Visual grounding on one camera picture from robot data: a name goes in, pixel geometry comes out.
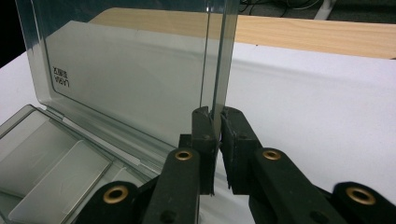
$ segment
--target dark background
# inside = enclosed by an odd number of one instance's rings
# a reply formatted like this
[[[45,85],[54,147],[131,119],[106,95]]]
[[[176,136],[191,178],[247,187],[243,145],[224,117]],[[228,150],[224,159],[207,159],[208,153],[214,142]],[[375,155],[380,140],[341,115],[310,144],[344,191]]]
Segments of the dark background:
[[[14,0],[0,1],[0,67],[25,52],[20,20]]]

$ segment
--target white table surface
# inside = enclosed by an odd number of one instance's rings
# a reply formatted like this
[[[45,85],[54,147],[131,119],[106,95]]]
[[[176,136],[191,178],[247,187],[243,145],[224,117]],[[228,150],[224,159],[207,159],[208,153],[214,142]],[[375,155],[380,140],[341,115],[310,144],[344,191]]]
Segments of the white table surface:
[[[42,106],[26,53],[0,69],[0,92],[0,124],[24,105]],[[396,61],[235,43],[226,104],[242,110],[263,146],[286,152],[313,184],[332,191],[355,181],[396,203]],[[253,223],[247,198],[221,185],[201,207],[217,204],[223,223]]]

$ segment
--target clear plastic box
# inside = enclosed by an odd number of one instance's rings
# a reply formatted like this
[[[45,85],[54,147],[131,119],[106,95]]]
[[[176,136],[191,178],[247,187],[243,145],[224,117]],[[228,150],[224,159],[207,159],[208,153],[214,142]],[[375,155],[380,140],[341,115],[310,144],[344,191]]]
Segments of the clear plastic box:
[[[161,173],[191,112],[219,134],[238,1],[17,0],[38,101],[0,127],[0,216],[71,223]]]

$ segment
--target wooden surface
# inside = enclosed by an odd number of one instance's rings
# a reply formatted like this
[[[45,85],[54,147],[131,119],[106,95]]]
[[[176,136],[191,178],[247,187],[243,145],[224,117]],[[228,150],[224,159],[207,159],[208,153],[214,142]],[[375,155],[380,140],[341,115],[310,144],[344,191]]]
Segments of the wooden surface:
[[[211,20],[221,20],[212,14]],[[205,36],[207,14],[197,12],[111,8],[91,23]],[[212,34],[219,27],[209,27]],[[235,41],[253,45],[302,49],[374,58],[396,58],[396,24],[312,21],[238,16]]]
[[[396,58],[396,24],[239,16],[236,42]]]

